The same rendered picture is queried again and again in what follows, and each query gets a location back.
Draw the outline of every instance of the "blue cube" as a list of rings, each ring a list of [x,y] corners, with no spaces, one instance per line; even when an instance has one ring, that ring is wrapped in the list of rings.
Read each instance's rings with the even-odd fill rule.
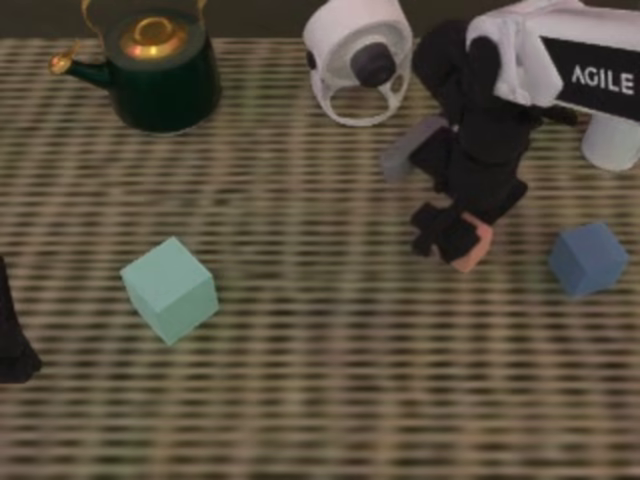
[[[120,274],[131,303],[167,345],[219,309],[213,276],[175,237]]]
[[[611,288],[628,263],[629,255],[604,223],[562,232],[549,258],[551,270],[574,298]]]

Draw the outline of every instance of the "green cube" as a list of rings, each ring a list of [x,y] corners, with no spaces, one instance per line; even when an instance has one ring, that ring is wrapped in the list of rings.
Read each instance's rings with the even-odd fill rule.
[[[218,309],[211,272],[175,237],[120,271],[131,303],[167,345]]]

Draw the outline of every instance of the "teapot spout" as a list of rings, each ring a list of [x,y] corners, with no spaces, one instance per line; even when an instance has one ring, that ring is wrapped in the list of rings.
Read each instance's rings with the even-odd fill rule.
[[[73,58],[75,51],[55,55],[49,62],[49,72],[53,75],[70,75],[95,87],[108,90],[111,77],[105,63],[84,63]]]

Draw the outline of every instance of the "dark green object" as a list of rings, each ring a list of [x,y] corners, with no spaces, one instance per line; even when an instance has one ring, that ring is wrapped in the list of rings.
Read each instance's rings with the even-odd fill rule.
[[[105,89],[128,126],[178,133],[205,120],[217,107],[222,87],[215,53],[197,17],[166,10],[143,12],[110,29],[103,43],[104,63],[72,59],[65,70],[54,73]]]

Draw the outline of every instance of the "teapot lid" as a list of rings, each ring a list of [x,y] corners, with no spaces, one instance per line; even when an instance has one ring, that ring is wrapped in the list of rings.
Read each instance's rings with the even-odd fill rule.
[[[138,61],[163,60],[183,50],[188,27],[168,16],[147,16],[131,24],[120,38],[120,48]]]

